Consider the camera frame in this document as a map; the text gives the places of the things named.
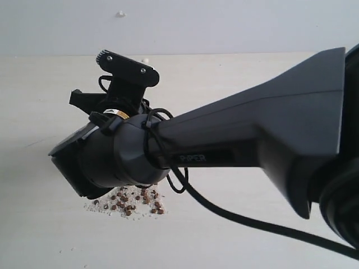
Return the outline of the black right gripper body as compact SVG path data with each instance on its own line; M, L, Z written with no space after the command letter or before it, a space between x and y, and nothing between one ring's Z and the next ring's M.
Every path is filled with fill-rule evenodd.
M112 98L105 95L93 95L92 116L102 117L107 109L119 110L122 118L130 118L138 114L144 114L149 110L149 101L142 99L139 104L134 104L130 99Z

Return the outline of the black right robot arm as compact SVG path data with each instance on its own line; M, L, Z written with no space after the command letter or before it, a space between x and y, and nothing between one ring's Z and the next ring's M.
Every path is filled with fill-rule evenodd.
M324 239L221 209L195 191L180 168L256 167L297 215L317 203L327 225L358 249L358 48L319 52L276 78L188 113L152 109L150 66L103 50L108 88L74 90L70 104L89 122L61 141L52 162L81 197L115 187L149 187L173 172L213 213L249 227L329 249Z

